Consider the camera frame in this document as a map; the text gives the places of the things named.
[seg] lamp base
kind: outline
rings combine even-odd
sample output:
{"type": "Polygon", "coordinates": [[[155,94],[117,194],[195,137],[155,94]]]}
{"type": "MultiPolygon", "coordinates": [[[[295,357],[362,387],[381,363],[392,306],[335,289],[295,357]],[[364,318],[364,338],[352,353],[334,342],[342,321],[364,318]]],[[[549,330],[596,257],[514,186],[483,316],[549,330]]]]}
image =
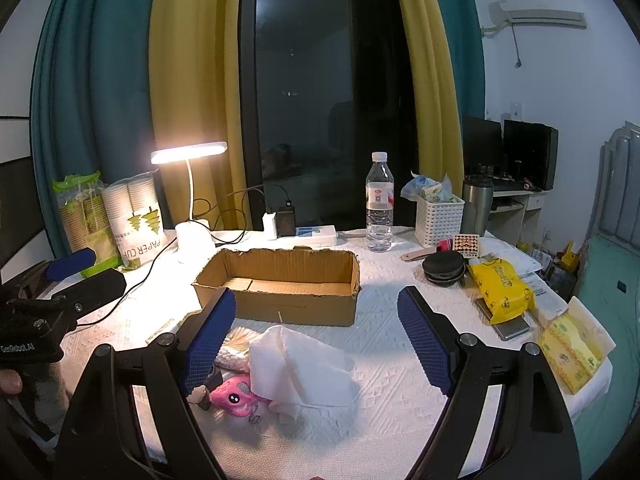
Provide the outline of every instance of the lamp base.
{"type": "Polygon", "coordinates": [[[209,232],[209,222],[204,218],[178,224],[175,227],[175,233],[178,237],[177,257],[182,264],[211,257],[216,250],[209,232]]]}

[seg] smartphone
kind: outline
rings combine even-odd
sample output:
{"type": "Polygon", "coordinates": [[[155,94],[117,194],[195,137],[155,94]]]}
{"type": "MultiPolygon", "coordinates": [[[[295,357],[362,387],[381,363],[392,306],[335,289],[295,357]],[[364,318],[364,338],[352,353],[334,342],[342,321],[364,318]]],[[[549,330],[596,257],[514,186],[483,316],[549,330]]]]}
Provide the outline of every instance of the smartphone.
{"type": "MultiPolygon", "coordinates": [[[[484,316],[488,320],[490,320],[491,311],[489,310],[489,307],[486,306],[484,298],[479,298],[478,300],[476,300],[476,305],[482,311],[484,316]]],[[[518,337],[519,335],[526,334],[529,330],[531,330],[529,323],[524,321],[522,315],[505,321],[504,323],[498,323],[492,326],[498,333],[498,336],[500,336],[500,339],[502,339],[503,341],[508,341],[509,339],[513,339],[514,337],[518,337]]]]}

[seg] thermos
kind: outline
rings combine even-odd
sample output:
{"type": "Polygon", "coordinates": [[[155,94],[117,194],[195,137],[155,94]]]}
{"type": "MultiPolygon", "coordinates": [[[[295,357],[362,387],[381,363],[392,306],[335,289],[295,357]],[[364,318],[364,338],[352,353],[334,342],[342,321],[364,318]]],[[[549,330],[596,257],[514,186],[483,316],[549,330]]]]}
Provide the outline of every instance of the thermos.
{"type": "Polygon", "coordinates": [[[462,184],[462,200],[465,201],[460,225],[462,234],[484,236],[493,199],[494,183],[489,177],[466,177],[462,184]]]}

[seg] computer desk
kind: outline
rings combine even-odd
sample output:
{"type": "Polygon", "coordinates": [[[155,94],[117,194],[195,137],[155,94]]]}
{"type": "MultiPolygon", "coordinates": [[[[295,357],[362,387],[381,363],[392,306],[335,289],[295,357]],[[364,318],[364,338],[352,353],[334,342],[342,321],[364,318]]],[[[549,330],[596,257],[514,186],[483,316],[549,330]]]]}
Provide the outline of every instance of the computer desk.
{"type": "Polygon", "coordinates": [[[540,238],[538,222],[548,193],[550,191],[495,191],[494,199],[511,197],[515,203],[492,210],[487,230],[513,246],[518,242],[531,245],[540,238]]]}

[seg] metal bolt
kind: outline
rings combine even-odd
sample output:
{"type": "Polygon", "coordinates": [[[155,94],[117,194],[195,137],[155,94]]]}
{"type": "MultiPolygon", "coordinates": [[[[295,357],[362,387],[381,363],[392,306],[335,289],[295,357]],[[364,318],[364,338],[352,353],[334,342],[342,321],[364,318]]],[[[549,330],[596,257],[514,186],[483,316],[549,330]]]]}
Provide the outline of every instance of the metal bolt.
{"type": "Polygon", "coordinates": [[[171,332],[165,332],[164,334],[160,334],[158,336],[158,344],[160,346],[169,346],[174,341],[175,335],[173,335],[171,332]]]}
{"type": "Polygon", "coordinates": [[[94,354],[97,355],[98,357],[104,357],[110,351],[111,351],[111,345],[107,345],[107,343],[104,343],[104,344],[98,345],[95,348],[94,354]]]}
{"type": "Polygon", "coordinates": [[[460,342],[464,346],[475,346],[475,344],[478,342],[478,338],[473,334],[469,334],[468,332],[465,332],[460,335],[460,342]]]}
{"type": "Polygon", "coordinates": [[[535,343],[527,343],[524,345],[524,351],[529,355],[538,355],[540,353],[540,347],[535,343]]]}

